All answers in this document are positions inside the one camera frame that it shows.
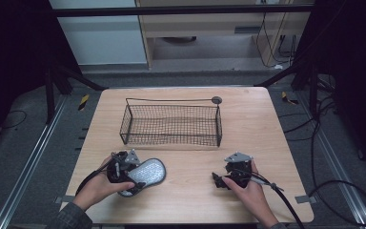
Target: wooden table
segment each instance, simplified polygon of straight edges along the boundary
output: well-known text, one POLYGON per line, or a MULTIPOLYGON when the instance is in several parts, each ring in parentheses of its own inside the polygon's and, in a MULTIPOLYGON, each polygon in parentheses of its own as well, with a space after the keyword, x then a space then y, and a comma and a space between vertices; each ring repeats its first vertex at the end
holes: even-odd
MULTIPOLYGON (((251 155, 259 173, 285 190, 302 221, 314 214, 305 195, 269 93, 264 88, 159 88, 117 89, 102 93, 85 143, 76 163, 67 195, 111 152, 130 150, 119 135, 126 97, 148 99, 202 99, 220 96, 222 141, 220 147, 198 145, 133 146, 141 161, 156 157, 167 169, 163 183, 132 198, 113 195, 87 213, 95 223, 249 223, 256 219, 227 189, 215 188, 212 172, 225 175, 224 158, 236 151, 251 155)), ((269 204, 282 222, 295 221, 281 198, 264 187, 269 204)))

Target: black pole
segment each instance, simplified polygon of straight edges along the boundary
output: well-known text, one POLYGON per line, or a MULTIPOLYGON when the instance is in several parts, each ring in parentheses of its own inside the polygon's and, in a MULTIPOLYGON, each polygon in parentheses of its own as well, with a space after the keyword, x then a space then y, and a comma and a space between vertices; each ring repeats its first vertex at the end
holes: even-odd
POLYGON ((56 17, 87 17, 87 16, 127 16, 127 15, 160 15, 160 14, 303 12, 312 10, 316 10, 314 4, 61 9, 61 10, 41 10, 37 11, 37 13, 53 15, 56 17))

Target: black wire basket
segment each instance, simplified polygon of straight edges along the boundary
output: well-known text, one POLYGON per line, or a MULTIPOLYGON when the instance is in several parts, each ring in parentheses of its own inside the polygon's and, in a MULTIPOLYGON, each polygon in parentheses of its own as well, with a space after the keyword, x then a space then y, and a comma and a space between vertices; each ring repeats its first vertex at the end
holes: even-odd
POLYGON ((193 100, 126 98, 126 102, 120 129, 125 145, 196 144, 219 147, 221 144, 219 104, 222 99, 218 96, 193 100), (191 105, 199 102, 203 105, 191 105))

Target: floor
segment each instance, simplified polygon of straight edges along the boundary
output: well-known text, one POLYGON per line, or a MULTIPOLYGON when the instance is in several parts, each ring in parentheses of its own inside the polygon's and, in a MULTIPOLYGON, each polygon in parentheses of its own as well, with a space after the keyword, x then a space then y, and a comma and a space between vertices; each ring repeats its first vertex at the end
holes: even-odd
MULTIPOLYGON (((284 57, 291 47, 289 40, 285 40, 281 53, 275 54, 276 58, 283 61, 289 59, 284 57)), ((289 63, 280 63, 278 66, 273 64, 272 67, 266 67, 258 58, 258 51, 250 35, 197 37, 193 42, 188 42, 187 38, 159 38, 150 69, 123 69, 115 73, 86 73, 85 76, 112 88, 252 86, 288 65, 289 63)), ((330 76, 321 77, 328 82, 333 80, 330 76)), ((284 131, 291 130, 310 118, 308 90, 293 92, 291 81, 292 77, 288 76, 269 87, 284 131), (298 105, 283 101, 282 92, 286 92, 290 100, 296 100, 298 105)), ((71 80, 71 83, 74 88, 72 95, 56 93, 56 102, 64 102, 64 110, 53 127, 50 141, 44 146, 41 155, 35 158, 38 163, 30 168, 31 176, 20 193, 20 198, 12 202, 16 206, 13 212, 8 212, 12 228, 43 228, 59 210, 59 204, 54 203, 54 199, 62 197, 66 192, 100 96, 100 92, 77 81, 71 80), (79 112, 77 107, 84 94, 89 94, 90 100, 85 110, 79 112)), ((323 100, 328 94, 319 93, 318 96, 323 100)), ((13 103, 12 110, 0 132, 0 213, 4 204, 10 200, 10 192, 13 191, 16 180, 23 175, 22 171, 34 152, 36 142, 47 128, 44 88, 19 96, 13 103)), ((317 183, 345 178, 366 192, 366 160, 358 158, 357 148, 341 117, 336 114, 336 107, 330 107, 322 114, 321 128, 315 138, 315 146, 311 147, 311 140, 302 138, 312 135, 314 125, 314 122, 308 123, 286 134, 305 189, 314 189, 312 176, 315 176, 317 183), (313 172, 311 161, 315 165, 313 172)), ((321 190, 320 194, 351 221, 356 221, 358 212, 366 213, 366 198, 349 187, 331 185, 321 190), (360 201, 363 208, 355 207, 360 201)), ((318 200, 312 206, 315 219, 305 224, 307 228, 358 227, 336 217, 322 201, 318 200)), ((288 227, 297 228, 294 224, 288 227)))

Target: wall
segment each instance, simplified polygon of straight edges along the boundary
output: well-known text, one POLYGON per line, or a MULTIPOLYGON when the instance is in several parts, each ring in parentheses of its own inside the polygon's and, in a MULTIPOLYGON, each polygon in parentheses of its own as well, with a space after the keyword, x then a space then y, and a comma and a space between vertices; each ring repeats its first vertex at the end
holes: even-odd
MULTIPOLYGON (((135 7, 133 0, 50 0, 54 9, 135 7)), ((80 66, 147 64, 137 16, 58 18, 80 66)))

